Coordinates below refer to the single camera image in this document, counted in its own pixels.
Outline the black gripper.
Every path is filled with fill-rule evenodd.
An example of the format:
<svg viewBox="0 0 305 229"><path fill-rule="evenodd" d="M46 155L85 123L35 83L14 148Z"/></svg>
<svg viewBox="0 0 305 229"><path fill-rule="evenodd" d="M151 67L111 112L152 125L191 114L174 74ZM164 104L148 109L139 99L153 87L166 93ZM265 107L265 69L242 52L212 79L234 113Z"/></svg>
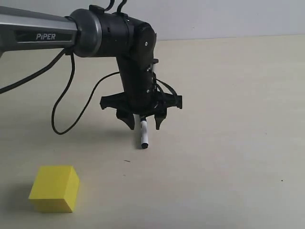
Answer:
<svg viewBox="0 0 305 229"><path fill-rule="evenodd" d="M135 119L133 115L151 116L154 115L156 130L160 129L161 123L166 119L167 108L178 107L182 109L182 96L168 93L156 92L154 98L144 107L134 108L128 101L125 93L118 93L109 96L102 96L100 100L101 109L116 109L116 117L134 130Z"/></svg>

